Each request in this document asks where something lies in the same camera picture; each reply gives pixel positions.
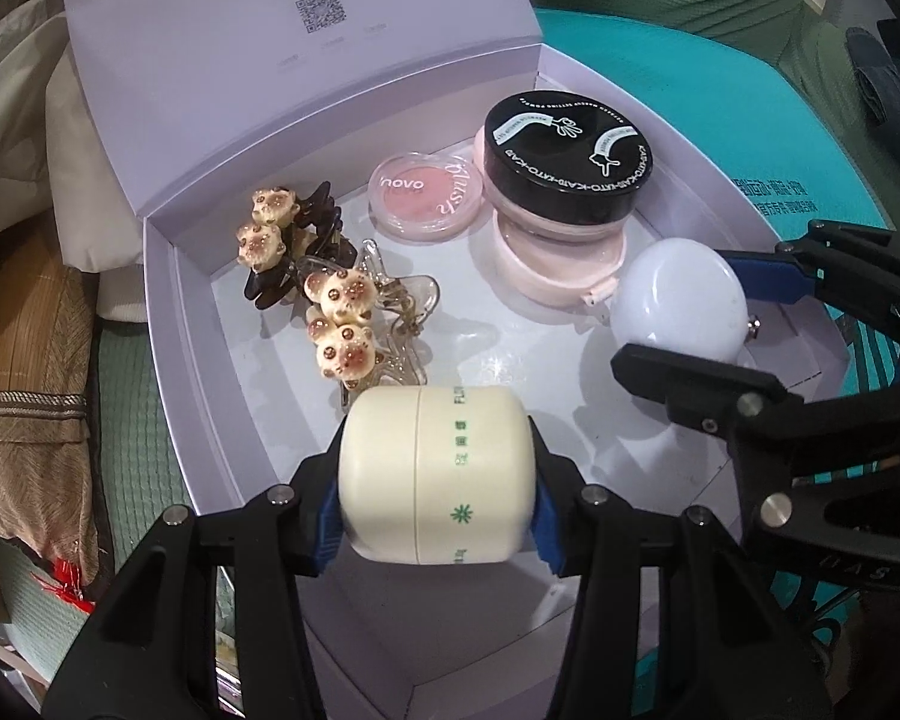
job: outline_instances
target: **blue gripper pad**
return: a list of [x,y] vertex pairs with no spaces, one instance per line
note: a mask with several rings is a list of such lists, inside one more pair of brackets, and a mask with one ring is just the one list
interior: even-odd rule
[[560,545],[559,525],[557,525],[557,507],[554,506],[550,492],[543,483],[536,480],[536,502],[533,506],[533,518],[530,519],[530,534],[536,544],[536,553],[540,560],[549,565],[554,575],[559,576],[563,570],[565,557]]
[[324,568],[330,565],[331,560],[337,556],[342,540],[343,515],[335,479],[327,490],[326,498],[320,505],[317,515],[317,545],[314,549],[314,562],[317,564],[319,573],[323,573]]
[[750,300],[793,305],[801,298],[814,293],[814,279],[804,274],[799,266],[778,260],[734,257],[732,252],[722,252],[727,264],[737,274]]

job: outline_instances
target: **beige fabric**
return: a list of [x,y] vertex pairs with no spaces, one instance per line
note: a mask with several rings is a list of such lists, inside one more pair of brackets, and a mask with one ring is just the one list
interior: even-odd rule
[[96,274],[141,262],[142,225],[103,150],[69,47],[47,85],[47,164],[64,264]]
[[144,266],[128,265],[100,274],[97,316],[113,322],[146,322]]
[[0,19],[0,231],[50,207],[44,93],[67,45],[63,0]]
[[0,537],[98,572],[87,446],[96,299],[60,262],[53,215],[0,235]]

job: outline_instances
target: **blush compact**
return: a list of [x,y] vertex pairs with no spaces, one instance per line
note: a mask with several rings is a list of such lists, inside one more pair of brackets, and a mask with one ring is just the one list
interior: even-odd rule
[[626,117],[561,91],[525,92],[494,105],[474,156],[501,214],[565,242],[619,233],[653,170],[647,139]]
[[463,157],[400,154],[370,177],[370,210],[381,228],[410,241],[448,238],[480,211],[484,182]]

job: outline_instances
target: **white round compact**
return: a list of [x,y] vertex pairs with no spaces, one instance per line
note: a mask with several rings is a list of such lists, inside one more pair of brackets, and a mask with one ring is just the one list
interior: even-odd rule
[[346,418],[338,484],[367,560],[502,562],[533,514],[527,414],[505,386],[377,386]]
[[649,245],[621,276],[610,303],[620,346],[642,343],[736,362],[749,331],[746,295],[712,248],[685,238]]

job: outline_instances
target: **hair clip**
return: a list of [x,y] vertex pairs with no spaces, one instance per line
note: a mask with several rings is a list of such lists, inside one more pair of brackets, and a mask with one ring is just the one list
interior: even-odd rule
[[324,181],[309,197],[282,187],[253,193],[252,224],[237,230],[237,260],[250,268],[244,297],[260,310],[294,289],[302,293],[296,262],[319,257],[339,268],[352,268],[357,250],[343,237],[341,212]]
[[381,381],[427,383],[413,339],[439,302],[436,280],[390,276],[372,240],[364,241],[350,269],[303,257],[298,273],[303,293],[313,303],[307,333],[317,345],[317,365],[324,377],[340,382],[343,410]]

